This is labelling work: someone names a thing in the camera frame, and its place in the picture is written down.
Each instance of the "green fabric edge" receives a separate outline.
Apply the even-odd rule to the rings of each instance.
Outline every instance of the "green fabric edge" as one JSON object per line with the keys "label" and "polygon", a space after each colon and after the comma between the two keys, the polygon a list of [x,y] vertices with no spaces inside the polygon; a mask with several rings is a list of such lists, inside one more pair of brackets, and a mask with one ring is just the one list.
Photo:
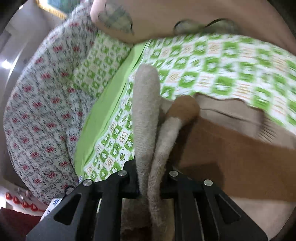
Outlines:
{"label": "green fabric edge", "polygon": [[94,155],[94,146],[98,138],[107,131],[111,117],[120,103],[120,96],[125,89],[126,81],[141,57],[146,43],[136,44],[132,48],[88,114],[74,155],[74,169],[78,177],[82,175],[83,167]]}

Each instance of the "green patterned blanket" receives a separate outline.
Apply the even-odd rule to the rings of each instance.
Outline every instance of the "green patterned blanket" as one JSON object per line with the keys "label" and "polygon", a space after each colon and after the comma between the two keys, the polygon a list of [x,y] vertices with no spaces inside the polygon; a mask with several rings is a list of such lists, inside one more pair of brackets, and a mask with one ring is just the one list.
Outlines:
{"label": "green patterned blanket", "polygon": [[99,30],[86,59],[71,76],[72,86],[98,99],[131,48],[132,45],[113,39]]}
{"label": "green patterned blanket", "polygon": [[270,43],[239,35],[187,35],[150,40],[126,80],[106,132],[84,160],[80,181],[106,179],[132,159],[131,103],[137,66],[155,66],[164,98],[200,92],[216,99],[241,99],[263,109],[296,134],[296,57]]}

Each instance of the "picture frame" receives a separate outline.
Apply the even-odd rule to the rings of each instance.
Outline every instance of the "picture frame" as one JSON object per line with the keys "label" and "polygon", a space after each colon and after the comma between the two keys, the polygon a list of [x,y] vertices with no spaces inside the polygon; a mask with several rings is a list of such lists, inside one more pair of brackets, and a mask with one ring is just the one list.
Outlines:
{"label": "picture frame", "polygon": [[36,0],[36,3],[39,8],[65,20],[80,0]]}

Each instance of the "black bracket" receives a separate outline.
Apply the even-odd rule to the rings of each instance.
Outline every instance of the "black bracket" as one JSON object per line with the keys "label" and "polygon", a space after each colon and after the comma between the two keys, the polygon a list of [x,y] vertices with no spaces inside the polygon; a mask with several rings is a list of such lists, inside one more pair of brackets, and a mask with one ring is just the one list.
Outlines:
{"label": "black bracket", "polygon": [[[135,161],[107,180],[84,180],[27,235],[27,241],[119,241],[122,199],[135,199]],[[176,241],[267,241],[266,234],[211,180],[195,182],[168,163],[161,198],[174,199]]]}

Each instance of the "silver screw head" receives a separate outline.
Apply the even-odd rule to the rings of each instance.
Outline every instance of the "silver screw head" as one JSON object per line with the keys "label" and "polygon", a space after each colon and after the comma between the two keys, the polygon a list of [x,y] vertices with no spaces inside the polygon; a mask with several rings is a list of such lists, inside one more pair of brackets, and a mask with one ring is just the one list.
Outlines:
{"label": "silver screw head", "polygon": [[206,186],[211,186],[211,185],[213,185],[213,181],[212,180],[210,180],[210,179],[207,179],[207,180],[204,180],[204,184],[206,185]]}
{"label": "silver screw head", "polygon": [[127,173],[128,173],[128,172],[127,172],[126,170],[121,170],[121,171],[118,172],[118,176],[123,177],[123,176],[125,176]]}
{"label": "silver screw head", "polygon": [[176,177],[179,175],[179,173],[177,171],[170,171],[169,174],[171,177]]}
{"label": "silver screw head", "polygon": [[90,180],[90,179],[86,179],[86,180],[83,181],[82,184],[83,184],[83,186],[88,187],[88,186],[90,186],[92,183],[93,183],[92,180]]}

